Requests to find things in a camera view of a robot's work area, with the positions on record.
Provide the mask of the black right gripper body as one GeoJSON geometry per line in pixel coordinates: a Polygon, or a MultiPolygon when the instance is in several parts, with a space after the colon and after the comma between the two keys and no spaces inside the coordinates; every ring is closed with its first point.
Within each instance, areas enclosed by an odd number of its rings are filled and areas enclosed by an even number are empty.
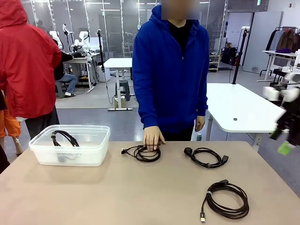
{"type": "Polygon", "coordinates": [[[277,120],[277,136],[288,129],[287,141],[291,145],[300,144],[300,101],[284,102],[285,113],[277,120]]]}

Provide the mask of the person's left hand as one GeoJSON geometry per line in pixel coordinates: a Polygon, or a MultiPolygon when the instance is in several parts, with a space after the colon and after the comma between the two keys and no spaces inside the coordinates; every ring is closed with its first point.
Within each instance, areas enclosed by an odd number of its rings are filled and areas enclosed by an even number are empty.
{"type": "Polygon", "coordinates": [[[205,125],[205,117],[204,116],[197,116],[195,120],[195,131],[199,132],[203,129],[205,125]]]}

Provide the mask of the person's right hand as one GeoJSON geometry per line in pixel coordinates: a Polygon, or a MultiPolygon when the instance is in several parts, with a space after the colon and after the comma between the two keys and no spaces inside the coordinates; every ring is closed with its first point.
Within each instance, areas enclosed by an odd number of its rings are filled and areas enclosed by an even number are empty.
{"type": "Polygon", "coordinates": [[[143,144],[148,151],[156,150],[160,143],[165,144],[165,139],[158,126],[144,128],[143,144]]]}

